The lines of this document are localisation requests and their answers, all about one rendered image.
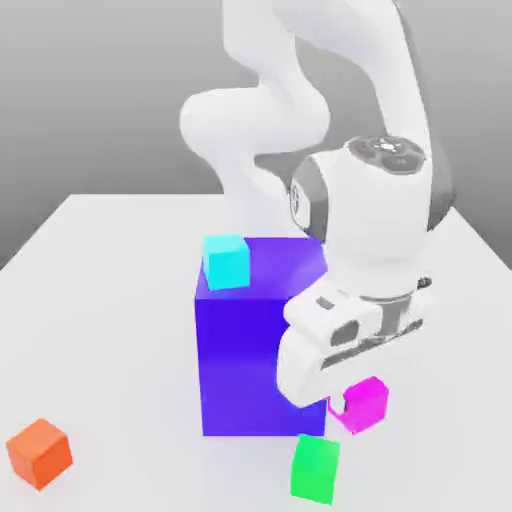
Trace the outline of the small orange cube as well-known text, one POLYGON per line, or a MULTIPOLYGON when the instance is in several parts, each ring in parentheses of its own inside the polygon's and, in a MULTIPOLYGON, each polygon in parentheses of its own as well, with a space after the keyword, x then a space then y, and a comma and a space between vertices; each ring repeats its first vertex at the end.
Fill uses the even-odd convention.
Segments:
POLYGON ((6 442, 13 471, 40 491, 73 464, 68 436, 37 419, 6 442))

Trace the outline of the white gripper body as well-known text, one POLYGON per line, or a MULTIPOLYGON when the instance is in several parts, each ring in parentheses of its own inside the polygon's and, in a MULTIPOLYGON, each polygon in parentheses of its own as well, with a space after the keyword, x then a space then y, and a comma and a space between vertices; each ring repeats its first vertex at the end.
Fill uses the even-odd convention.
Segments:
POLYGON ((422 326, 431 302, 295 297, 284 308, 289 327, 279 345, 279 391, 304 408, 366 378, 383 366, 386 351, 422 326))

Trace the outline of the small cyan cube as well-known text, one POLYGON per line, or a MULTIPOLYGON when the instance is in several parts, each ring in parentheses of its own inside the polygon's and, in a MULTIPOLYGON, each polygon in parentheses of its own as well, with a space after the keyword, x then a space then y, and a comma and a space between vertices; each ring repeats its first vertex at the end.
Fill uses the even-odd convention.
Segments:
POLYGON ((210 235, 203 239, 203 272, 211 291, 250 285, 250 250, 238 234, 210 235))

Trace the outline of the small green cube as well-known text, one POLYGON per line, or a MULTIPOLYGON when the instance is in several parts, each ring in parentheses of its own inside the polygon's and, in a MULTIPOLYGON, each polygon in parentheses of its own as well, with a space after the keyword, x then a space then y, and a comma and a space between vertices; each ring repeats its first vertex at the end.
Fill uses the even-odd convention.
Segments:
POLYGON ((291 466, 291 495, 331 505, 339 457, 338 442, 300 434, 291 466))

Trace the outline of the large purple box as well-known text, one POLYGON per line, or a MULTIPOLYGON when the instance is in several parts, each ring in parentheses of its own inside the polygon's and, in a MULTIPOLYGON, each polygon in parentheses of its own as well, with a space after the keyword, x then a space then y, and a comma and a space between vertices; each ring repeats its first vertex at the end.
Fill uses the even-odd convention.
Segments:
POLYGON ((195 323, 202 431, 206 436, 321 436, 326 404, 292 405, 276 384, 288 327, 283 308, 326 271, 321 245, 306 238, 250 238, 251 283, 212 291, 197 277, 195 323))

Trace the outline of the small magenta cube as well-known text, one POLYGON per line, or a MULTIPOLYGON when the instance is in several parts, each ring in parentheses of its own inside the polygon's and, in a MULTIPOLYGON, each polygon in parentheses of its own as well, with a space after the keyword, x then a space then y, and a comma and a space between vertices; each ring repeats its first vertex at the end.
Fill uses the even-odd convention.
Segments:
POLYGON ((389 389, 375 376, 350 386, 343 396, 346 407, 342 416, 336 417, 330 413, 330 397, 327 410, 352 435, 367 430, 386 417, 389 389))

